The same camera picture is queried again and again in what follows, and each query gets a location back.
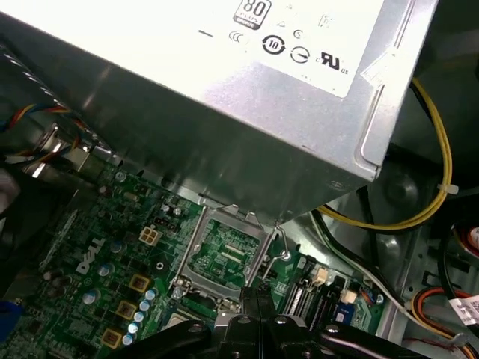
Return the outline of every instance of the cable tie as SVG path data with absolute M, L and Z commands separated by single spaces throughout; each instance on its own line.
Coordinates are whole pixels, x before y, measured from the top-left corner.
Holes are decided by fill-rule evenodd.
M 466 333 L 457 333 L 454 338 L 445 340 L 447 346 L 464 346 L 469 341 Z
M 448 194 L 458 194 L 459 193 L 459 187 L 456 185 L 437 185 L 437 188 L 440 189 L 441 191 L 444 191 Z

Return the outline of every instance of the motherboard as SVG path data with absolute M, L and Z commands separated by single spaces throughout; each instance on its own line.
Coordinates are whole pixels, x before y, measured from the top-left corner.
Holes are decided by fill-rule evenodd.
M 312 331 L 336 320 L 376 332 L 383 303 L 365 284 L 288 250 L 234 207 L 203 207 L 103 166 L 94 199 L 73 198 L 52 226 L 0 358 L 105 358 L 189 319 L 212 328 L 219 313 L 240 313 L 243 286 L 263 282 L 277 311 Z

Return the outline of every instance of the white wire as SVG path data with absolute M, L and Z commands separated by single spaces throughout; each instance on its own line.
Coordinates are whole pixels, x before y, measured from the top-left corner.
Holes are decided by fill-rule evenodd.
M 391 295 L 391 293 L 384 287 L 384 285 L 381 283 L 377 277 L 374 276 L 370 271 L 368 271 L 366 268 L 362 267 L 358 263 L 354 262 L 344 254 L 342 254 L 340 251 L 338 251 L 336 248 L 334 248 L 332 245 L 329 244 L 329 240 L 323 233 L 321 232 L 321 229 L 318 227 L 316 221 L 314 220 L 314 217 L 311 213 L 309 213 L 309 216 L 311 218 L 311 221 L 313 222 L 313 227 L 314 230 L 316 231 L 317 235 L 320 237 L 321 242 L 329 248 L 330 251 L 334 252 L 338 257 L 340 257 L 344 262 L 355 268 L 356 270 L 360 271 L 362 274 L 364 274 L 366 277 L 371 279 L 373 283 L 375 283 L 378 288 L 381 289 L 381 291 L 389 298 L 389 300 L 396 306 L 396 308 L 404 314 L 408 319 L 412 320 L 415 324 L 420 325 L 422 328 L 427 329 L 428 331 L 431 331 L 430 328 L 428 328 L 426 325 L 423 325 L 420 323 L 414 316 L 412 316 L 411 313 L 408 312 L 407 308 L 403 307 L 401 303 L 399 303 L 396 299 L 394 299 L 394 296 Z

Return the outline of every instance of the silver metal casing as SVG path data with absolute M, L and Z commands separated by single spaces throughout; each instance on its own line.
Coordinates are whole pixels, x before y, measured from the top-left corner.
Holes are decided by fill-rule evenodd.
M 377 177 L 436 3 L 9 1 L 0 31 L 119 156 L 272 223 Z

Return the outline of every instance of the power supply label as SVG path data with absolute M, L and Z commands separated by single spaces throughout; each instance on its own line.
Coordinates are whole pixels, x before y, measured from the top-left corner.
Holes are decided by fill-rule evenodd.
M 345 97 L 383 1 L 204 0 L 202 19 L 228 51 Z

